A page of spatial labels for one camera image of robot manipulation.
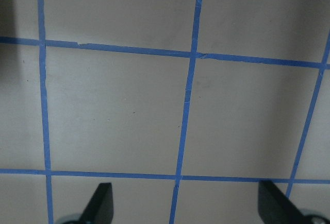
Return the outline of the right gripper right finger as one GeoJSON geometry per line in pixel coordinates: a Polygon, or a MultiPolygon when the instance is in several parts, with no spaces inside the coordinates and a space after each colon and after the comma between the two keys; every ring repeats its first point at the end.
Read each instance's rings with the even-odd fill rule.
{"type": "Polygon", "coordinates": [[[312,217],[303,215],[270,180],[260,180],[258,183],[257,208],[265,224],[312,223],[312,217]]]}

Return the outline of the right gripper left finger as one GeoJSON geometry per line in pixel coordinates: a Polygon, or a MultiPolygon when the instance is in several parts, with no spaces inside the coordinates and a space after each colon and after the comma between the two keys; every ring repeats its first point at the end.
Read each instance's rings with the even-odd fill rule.
{"type": "Polygon", "coordinates": [[[100,183],[88,202],[78,223],[112,223],[113,194],[111,183],[100,183]]]}

